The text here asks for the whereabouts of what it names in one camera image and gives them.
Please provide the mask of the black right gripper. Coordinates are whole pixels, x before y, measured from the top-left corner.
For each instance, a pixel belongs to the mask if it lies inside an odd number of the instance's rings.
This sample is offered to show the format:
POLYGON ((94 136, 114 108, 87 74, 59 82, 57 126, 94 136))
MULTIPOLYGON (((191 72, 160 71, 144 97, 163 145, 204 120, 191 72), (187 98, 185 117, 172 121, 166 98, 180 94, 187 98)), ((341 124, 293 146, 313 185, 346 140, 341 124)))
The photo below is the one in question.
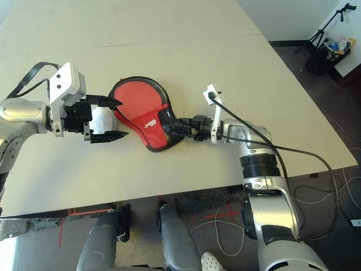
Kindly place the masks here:
POLYGON ((179 118, 179 122, 182 125, 164 125, 164 131, 180 137, 192 137, 195 141, 204 141, 211 138, 212 119, 207 116, 183 117, 179 118))

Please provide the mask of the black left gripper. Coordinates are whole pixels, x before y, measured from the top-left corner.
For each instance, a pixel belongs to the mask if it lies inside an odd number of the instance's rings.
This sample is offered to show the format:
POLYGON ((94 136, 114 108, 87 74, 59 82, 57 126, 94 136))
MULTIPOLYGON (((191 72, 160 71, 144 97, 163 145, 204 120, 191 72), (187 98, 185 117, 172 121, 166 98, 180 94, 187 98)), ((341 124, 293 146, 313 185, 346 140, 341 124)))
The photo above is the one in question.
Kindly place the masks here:
POLYGON ((122 105, 122 102, 101 95, 87 95, 86 99, 80 99, 75 104, 64 107, 66 113, 66 117, 63 118, 64 130, 71 133, 81 133, 84 140, 90 141, 90 143, 112 142, 128 135, 128 132, 122 131, 106 131, 102 134, 91 132, 89 126, 89 122, 93 119, 91 105, 115 110, 122 105))

